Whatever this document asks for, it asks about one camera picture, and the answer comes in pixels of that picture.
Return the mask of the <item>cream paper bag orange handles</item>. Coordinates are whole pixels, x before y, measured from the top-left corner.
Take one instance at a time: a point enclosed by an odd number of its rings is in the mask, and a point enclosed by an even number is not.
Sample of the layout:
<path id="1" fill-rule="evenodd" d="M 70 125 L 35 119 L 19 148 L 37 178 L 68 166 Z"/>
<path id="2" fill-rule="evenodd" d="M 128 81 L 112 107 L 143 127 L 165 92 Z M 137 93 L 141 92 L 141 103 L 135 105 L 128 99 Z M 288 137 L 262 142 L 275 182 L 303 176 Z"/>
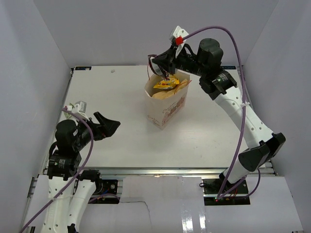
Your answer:
<path id="1" fill-rule="evenodd" d="M 180 71 L 177 71 L 175 76 L 180 82 L 184 79 L 191 80 L 189 74 Z M 152 95 L 161 90 L 154 89 L 153 87 L 161 80 L 162 78 L 155 74 L 148 75 L 148 81 L 144 87 L 144 99 L 147 119 L 158 128 L 164 129 L 172 117 L 184 107 L 189 85 L 170 98 L 164 100 L 154 99 Z"/>

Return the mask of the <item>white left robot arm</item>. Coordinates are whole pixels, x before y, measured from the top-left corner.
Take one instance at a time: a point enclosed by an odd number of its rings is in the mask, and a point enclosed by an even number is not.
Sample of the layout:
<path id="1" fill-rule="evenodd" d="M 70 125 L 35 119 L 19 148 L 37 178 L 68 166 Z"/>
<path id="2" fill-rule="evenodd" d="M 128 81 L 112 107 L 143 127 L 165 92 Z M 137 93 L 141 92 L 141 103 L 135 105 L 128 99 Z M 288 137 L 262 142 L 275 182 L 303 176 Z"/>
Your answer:
<path id="1" fill-rule="evenodd" d="M 43 233 L 77 233 L 93 194 L 102 190 L 103 182 L 96 170 L 83 171 L 81 150 L 95 141 L 111 137 L 120 122 L 94 113 L 97 123 L 77 113 L 56 125 L 56 141 L 50 147 L 48 163 L 49 206 L 44 217 Z"/>

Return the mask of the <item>brown chocolate bar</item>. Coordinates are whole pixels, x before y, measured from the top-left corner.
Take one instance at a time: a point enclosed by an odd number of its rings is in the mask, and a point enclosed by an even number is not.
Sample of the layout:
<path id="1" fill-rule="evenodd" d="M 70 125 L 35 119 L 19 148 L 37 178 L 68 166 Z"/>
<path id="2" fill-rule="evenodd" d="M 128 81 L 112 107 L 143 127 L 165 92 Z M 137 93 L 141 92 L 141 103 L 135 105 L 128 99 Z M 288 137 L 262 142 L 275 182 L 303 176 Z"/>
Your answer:
<path id="1" fill-rule="evenodd" d="M 155 59 L 157 57 L 156 54 L 149 54 L 147 55 L 148 57 L 148 65 L 150 67 L 150 69 L 152 70 L 152 72 L 157 75 L 160 76 L 162 79 L 165 79 L 166 74 L 163 71 L 163 69 L 161 69 L 157 64 L 155 64 L 152 60 Z"/>

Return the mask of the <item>green snack packet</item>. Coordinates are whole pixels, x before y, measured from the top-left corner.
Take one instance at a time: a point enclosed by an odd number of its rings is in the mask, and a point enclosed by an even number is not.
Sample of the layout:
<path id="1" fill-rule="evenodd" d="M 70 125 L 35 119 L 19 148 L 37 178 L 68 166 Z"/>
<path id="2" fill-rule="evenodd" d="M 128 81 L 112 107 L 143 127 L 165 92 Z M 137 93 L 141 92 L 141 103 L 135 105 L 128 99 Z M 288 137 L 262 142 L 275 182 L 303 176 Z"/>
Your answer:
<path id="1" fill-rule="evenodd" d="M 74 108 L 74 105 L 72 103 L 70 103 L 69 105 L 66 105 L 66 109 L 68 112 L 72 112 Z M 71 118 L 71 114 L 69 113 L 64 113 L 66 115 L 66 119 L 70 119 Z"/>

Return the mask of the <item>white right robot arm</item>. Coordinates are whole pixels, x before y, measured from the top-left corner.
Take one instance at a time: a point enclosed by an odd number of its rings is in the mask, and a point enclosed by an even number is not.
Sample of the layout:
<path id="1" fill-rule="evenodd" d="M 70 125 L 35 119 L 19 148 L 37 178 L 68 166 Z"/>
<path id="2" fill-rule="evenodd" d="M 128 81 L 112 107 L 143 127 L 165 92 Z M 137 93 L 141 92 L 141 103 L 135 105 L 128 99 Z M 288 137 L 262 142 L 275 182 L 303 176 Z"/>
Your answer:
<path id="1" fill-rule="evenodd" d="M 274 133 L 242 101 L 242 93 L 231 74 L 221 66 L 223 50 L 217 40 L 201 40 L 198 52 L 189 44 L 173 41 L 164 53 L 152 57 L 150 65 L 155 74 L 168 77 L 177 70 L 200 77 L 199 85 L 231 118 L 247 144 L 247 149 L 237 156 L 233 165 L 220 174 L 219 187 L 224 193 L 232 193 L 237 182 L 272 159 L 286 141 L 282 133 Z"/>

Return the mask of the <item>large brown chips bag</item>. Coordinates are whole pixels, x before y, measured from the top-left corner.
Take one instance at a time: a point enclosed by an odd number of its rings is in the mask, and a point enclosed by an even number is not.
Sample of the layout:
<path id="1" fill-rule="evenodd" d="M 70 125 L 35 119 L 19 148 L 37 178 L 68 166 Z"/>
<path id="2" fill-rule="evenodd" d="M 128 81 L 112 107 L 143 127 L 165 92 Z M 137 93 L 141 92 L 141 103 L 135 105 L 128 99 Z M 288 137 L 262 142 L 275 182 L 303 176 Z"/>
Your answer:
<path id="1" fill-rule="evenodd" d="M 175 95 L 181 89 L 187 87 L 190 84 L 190 82 L 191 80 L 184 79 L 182 82 L 177 84 L 173 89 L 161 90 L 160 92 L 153 94 L 152 98 L 158 99 L 158 100 L 164 100 L 164 99 L 170 98 L 171 96 Z"/>

